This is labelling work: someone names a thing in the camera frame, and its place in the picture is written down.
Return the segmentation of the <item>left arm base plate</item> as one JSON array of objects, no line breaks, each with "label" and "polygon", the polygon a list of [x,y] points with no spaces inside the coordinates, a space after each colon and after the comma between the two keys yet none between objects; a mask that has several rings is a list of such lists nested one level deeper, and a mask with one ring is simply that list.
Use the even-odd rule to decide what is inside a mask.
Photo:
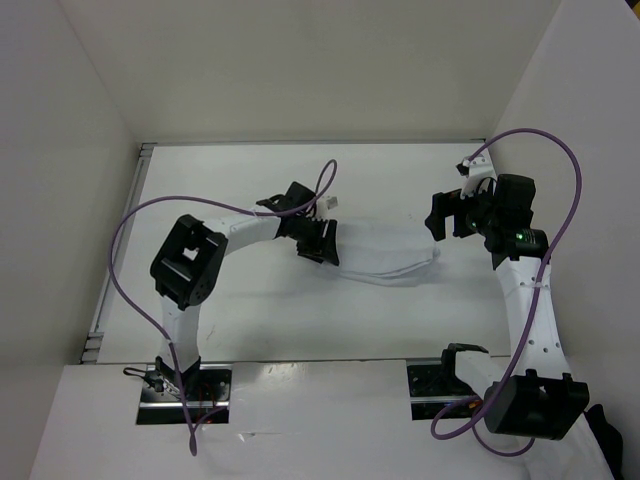
[{"label": "left arm base plate", "polygon": [[[153,365],[145,370],[125,367],[125,375],[142,380],[137,425],[184,424],[177,390],[162,379]],[[187,409],[193,423],[227,424],[231,398],[232,367],[227,364],[203,364],[197,379],[186,387]]]}]

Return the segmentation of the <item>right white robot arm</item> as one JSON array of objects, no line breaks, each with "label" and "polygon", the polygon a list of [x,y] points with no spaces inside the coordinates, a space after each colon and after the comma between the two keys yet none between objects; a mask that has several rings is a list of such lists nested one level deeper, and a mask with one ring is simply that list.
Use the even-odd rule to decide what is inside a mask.
[{"label": "right white robot arm", "polygon": [[544,231],[532,228],[532,179],[501,174],[436,193],[425,225],[435,240],[478,234],[491,255],[507,311],[511,360],[500,368],[487,349],[451,343],[438,380],[450,393],[472,390],[477,421],[494,434],[559,441],[589,401],[588,386],[573,379],[562,351],[550,288],[550,253]]}]

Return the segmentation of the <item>white folded cloth pile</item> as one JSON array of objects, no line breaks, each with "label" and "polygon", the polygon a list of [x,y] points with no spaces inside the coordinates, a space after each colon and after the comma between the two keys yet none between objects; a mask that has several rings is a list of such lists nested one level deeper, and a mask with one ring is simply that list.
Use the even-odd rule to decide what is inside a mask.
[{"label": "white folded cloth pile", "polygon": [[584,416],[562,440],[536,440],[523,457],[521,479],[612,479],[613,475]]}]

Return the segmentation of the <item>white skirt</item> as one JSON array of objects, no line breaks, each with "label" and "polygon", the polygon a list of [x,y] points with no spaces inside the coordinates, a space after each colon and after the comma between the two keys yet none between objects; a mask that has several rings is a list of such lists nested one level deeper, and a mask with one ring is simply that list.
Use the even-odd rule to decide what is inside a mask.
[{"label": "white skirt", "polygon": [[436,271],[440,250],[429,230],[350,219],[336,233],[339,264],[325,263],[325,274],[382,287],[415,287]]}]

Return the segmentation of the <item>aluminium table edge rail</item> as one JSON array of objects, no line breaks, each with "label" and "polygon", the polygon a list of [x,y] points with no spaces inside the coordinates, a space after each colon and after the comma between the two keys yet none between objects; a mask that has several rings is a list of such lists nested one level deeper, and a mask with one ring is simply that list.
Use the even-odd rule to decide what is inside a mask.
[{"label": "aluminium table edge rail", "polygon": [[[136,169],[133,180],[129,189],[127,200],[125,202],[123,214],[128,213],[133,207],[140,202],[144,183],[146,180],[149,163],[155,149],[155,143],[143,143],[140,146]],[[129,227],[122,227],[119,233],[112,241],[110,258],[113,260],[113,270],[116,271],[119,266],[118,251],[121,244],[126,245],[129,240]],[[109,320],[116,290],[111,281],[109,272],[106,272],[105,279],[100,291],[98,302],[94,311],[93,320],[89,328],[87,337],[84,341],[83,350],[80,356],[80,365],[95,365],[99,360],[99,353],[102,346],[104,334],[107,330],[107,322]]]}]

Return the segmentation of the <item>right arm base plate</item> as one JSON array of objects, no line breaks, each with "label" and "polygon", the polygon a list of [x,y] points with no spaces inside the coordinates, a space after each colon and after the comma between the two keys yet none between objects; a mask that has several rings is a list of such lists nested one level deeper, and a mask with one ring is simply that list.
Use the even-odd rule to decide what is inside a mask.
[{"label": "right arm base plate", "polygon": [[473,376],[472,386],[455,375],[452,361],[417,359],[406,361],[406,374],[413,421],[430,421],[448,405],[469,396],[484,397],[493,384],[482,376]]}]

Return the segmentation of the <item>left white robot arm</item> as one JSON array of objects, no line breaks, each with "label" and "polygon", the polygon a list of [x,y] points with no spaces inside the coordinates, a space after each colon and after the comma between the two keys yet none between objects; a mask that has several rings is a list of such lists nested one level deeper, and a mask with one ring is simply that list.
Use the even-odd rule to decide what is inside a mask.
[{"label": "left white robot arm", "polygon": [[198,390],[201,306],[214,290],[225,257],[282,237],[294,240],[296,252],[303,258],[320,264],[340,264],[338,222],[309,213],[306,204],[313,197],[312,190],[294,182],[286,193],[211,224],[190,214],[176,220],[150,267],[161,299],[162,331],[168,337],[155,367],[173,397],[188,399]]}]

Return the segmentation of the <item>dark navy cloth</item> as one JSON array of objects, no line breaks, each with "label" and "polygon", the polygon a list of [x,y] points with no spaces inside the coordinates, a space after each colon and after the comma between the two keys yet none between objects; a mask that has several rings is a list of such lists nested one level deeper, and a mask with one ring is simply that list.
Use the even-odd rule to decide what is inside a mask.
[{"label": "dark navy cloth", "polygon": [[609,470],[615,480],[623,480],[623,437],[621,433],[608,422],[601,404],[590,407],[584,416],[604,455]]}]

